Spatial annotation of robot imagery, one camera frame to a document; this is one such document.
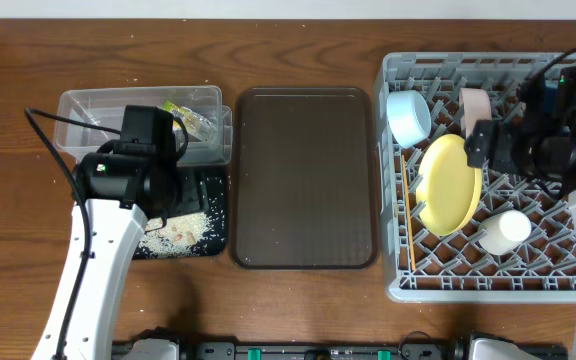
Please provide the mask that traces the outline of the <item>pile of rice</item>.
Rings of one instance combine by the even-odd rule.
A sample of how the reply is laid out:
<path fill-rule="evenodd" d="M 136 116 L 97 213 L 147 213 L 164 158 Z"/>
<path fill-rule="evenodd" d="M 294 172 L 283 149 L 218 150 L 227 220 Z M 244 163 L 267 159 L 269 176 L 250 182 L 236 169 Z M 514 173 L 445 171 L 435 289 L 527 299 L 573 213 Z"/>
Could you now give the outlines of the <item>pile of rice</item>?
<path fill-rule="evenodd" d="M 160 219 L 150 220 L 149 233 L 139 241 L 135 260 L 215 256 L 225 249 L 226 189 L 219 178 L 208 178 L 205 185 L 208 210 L 169 219 L 165 227 Z"/>

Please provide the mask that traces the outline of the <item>light blue bowl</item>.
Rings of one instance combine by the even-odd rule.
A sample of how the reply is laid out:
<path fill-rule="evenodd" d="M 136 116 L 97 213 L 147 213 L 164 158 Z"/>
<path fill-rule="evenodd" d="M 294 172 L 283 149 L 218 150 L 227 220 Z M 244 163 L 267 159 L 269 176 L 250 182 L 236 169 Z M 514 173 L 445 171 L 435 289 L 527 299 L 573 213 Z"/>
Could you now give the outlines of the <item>light blue bowl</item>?
<path fill-rule="evenodd" d="M 427 139 L 431 115 L 425 98 L 415 90 L 391 92 L 386 101 L 386 117 L 391 133 L 402 148 Z"/>

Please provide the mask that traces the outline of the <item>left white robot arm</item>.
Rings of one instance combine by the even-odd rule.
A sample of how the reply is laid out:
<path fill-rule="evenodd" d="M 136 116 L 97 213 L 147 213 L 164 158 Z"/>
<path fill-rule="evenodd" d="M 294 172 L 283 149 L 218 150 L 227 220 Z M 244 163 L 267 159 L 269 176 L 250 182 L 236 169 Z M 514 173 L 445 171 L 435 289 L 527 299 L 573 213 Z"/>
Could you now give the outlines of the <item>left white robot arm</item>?
<path fill-rule="evenodd" d="M 115 139 L 69 169 L 35 118 L 25 116 L 65 175 L 75 201 L 67 257 L 36 359 L 108 359 L 127 273 L 151 219 L 201 213 L 200 186 L 178 167 L 190 143 L 183 120 L 128 105 Z"/>

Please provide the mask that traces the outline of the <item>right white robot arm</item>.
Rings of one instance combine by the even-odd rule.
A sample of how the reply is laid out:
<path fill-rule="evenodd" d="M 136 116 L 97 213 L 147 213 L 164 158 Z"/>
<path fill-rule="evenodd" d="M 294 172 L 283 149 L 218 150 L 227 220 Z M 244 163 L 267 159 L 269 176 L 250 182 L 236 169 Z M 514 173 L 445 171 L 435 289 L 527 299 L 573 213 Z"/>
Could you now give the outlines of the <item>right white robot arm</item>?
<path fill-rule="evenodd" d="M 567 50 L 537 70 L 521 86 L 524 103 L 518 124 L 479 120 L 467 136 L 464 150 L 473 168 L 488 165 L 516 174 L 544 188 L 557 182 L 557 198 L 566 197 L 576 232 L 576 65 L 560 70 L 550 86 L 552 68 L 576 54 Z M 576 330 L 571 358 L 576 359 Z"/>

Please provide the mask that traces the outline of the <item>green snack wrapper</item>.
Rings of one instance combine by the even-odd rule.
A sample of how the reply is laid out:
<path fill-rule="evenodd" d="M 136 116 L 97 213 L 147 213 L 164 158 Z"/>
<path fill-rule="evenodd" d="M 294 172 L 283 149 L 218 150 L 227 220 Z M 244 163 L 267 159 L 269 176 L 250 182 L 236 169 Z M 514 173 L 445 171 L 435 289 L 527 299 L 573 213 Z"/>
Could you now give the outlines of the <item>green snack wrapper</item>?
<path fill-rule="evenodd" d="M 188 107 L 177 106 L 171 101 L 166 101 L 163 109 L 183 122 L 191 141 L 206 143 L 215 143 L 217 141 L 218 130 L 216 125 L 203 115 Z"/>

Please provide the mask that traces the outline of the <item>white cup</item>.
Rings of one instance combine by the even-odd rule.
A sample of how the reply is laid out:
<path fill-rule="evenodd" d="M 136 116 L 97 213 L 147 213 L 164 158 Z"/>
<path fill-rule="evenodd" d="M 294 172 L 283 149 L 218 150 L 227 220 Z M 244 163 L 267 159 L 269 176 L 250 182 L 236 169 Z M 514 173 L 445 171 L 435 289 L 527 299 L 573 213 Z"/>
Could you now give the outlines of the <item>white cup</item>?
<path fill-rule="evenodd" d="M 504 255 L 523 243 L 532 232 L 530 219 L 518 210 L 508 210 L 485 219 L 479 230 L 485 234 L 480 246 L 492 255 Z"/>

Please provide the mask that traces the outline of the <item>white bowl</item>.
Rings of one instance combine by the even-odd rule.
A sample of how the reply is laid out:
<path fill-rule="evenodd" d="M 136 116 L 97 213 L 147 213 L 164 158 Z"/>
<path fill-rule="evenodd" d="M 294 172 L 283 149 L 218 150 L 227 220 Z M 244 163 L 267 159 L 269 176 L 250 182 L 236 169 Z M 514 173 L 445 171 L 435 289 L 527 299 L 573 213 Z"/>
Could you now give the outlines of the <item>white bowl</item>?
<path fill-rule="evenodd" d="M 491 102 L 485 90 L 461 88 L 459 106 L 463 109 L 460 126 L 466 138 L 472 134 L 477 121 L 492 120 Z"/>

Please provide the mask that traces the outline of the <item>yellow plate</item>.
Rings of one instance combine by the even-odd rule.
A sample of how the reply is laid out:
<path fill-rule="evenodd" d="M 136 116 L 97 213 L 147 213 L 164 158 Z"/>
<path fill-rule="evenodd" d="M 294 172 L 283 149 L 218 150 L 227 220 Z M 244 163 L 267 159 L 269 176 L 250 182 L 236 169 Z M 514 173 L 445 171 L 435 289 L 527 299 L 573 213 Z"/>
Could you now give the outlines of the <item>yellow plate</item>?
<path fill-rule="evenodd" d="M 479 204 L 482 170 L 468 166 L 464 145 L 465 140 L 458 135 L 442 135 L 426 149 L 419 165 L 422 180 L 415 197 L 425 204 L 419 217 L 436 236 L 462 229 Z"/>

